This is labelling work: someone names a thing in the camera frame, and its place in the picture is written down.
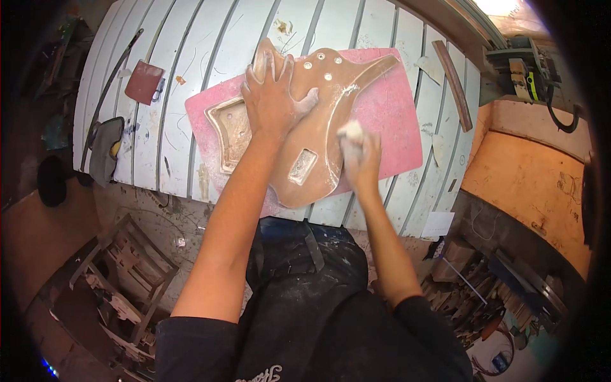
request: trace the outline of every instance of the black apron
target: black apron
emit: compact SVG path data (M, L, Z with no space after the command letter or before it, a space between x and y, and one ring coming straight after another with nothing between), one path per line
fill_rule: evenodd
M246 280L236 380L299 381L336 308L367 289L367 259L345 228L264 218Z

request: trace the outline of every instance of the grey cloth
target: grey cloth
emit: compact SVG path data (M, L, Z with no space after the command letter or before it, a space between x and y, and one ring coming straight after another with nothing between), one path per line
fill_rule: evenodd
M125 119L117 117L102 123L93 139L89 175L102 187L110 184L117 167L117 157L111 154L112 146L121 140Z

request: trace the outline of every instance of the pink pad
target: pink pad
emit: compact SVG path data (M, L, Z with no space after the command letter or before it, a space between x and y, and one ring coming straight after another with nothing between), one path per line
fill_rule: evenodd
M401 61L401 56L395 48L350 49L340 51L340 54L352 62L367 62L386 54L392 54ZM186 112L202 156L202 162L208 170L210 182L219 194L229 176L219 172L221 159L219 138L204 111L210 106L238 96L243 81L244 75L234 77L185 101ZM402 62L359 94L354 103L351 118L358 120L365 129L381 135L380 179L401 174L422 165L422 144L414 97ZM339 184L332 195L349 190L350 185L342 173ZM261 217L276 215L285 209L278 203L274 191L268 188Z

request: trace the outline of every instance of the white workbench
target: white workbench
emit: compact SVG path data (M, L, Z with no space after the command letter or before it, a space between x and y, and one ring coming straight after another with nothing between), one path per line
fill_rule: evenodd
M279 28L285 22L287 28ZM460 189L475 129L463 133L447 80L435 83L415 66L430 58L443 73L431 45L445 38L411 13L386 0L119 0L106 14L91 47L79 86L73 133L73 166L82 148L102 88L113 66L139 28L144 32L123 67L139 59L165 69L159 101L139 104L124 94L128 78L116 78L99 121L125 118L125 132L114 178L166 194L216 203L219 195L199 172L202 159L185 100L244 73L258 42L269 37L281 53L306 55L318 48L396 47L414 94L422 136L423 165L379 183L397 233L419 237L431 211L450 211ZM471 119L477 121L480 72L460 50L448 50L461 75ZM186 83L180 85L176 77ZM439 135L442 158L433 158ZM89 168L89 158L85 169ZM352 193L327 197L279 216L329 226L365 229Z

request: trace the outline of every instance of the wood scrap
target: wood scrap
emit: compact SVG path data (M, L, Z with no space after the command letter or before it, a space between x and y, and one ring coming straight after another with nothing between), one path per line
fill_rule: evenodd
M433 41L432 44L433 48L435 48L435 52L437 52L437 55L439 56L441 65L444 68L445 76L448 78L448 84L450 85L452 95L454 95L454 101L456 102L456 107L458 108L460 123L463 126L463 132L466 133L467 131L473 129L473 122L471 121L471 116L469 114L467 98L464 95L463 86L460 83L460 77L458 76L456 68L452 63L452 58L450 57L448 49L445 47L445 43L441 40L436 40Z

